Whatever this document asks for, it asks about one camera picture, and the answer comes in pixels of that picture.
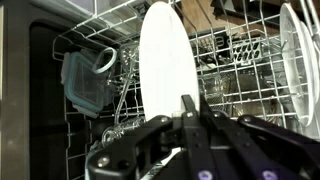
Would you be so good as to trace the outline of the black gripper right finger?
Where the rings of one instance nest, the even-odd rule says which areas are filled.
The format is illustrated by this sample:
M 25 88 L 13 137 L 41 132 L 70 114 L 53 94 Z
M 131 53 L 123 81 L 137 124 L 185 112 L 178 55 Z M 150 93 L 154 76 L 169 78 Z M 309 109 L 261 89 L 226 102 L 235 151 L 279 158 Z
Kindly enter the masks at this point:
M 200 98 L 209 143 L 225 150 L 244 180 L 320 180 L 320 142 L 245 114 L 236 120 Z

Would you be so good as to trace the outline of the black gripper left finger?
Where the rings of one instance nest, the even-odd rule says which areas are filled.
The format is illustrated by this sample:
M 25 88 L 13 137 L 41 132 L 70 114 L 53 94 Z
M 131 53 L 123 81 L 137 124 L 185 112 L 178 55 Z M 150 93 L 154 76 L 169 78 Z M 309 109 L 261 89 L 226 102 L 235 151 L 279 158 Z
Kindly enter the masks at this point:
M 186 110 L 181 116 L 158 115 L 92 155 L 90 180 L 138 180 L 177 147 L 183 149 L 184 162 L 169 162 L 176 176 L 199 180 L 205 173 L 212 175 L 215 165 L 208 133 L 201 124 L 210 108 L 204 98 L 199 110 L 190 96 L 184 95 L 182 101 Z

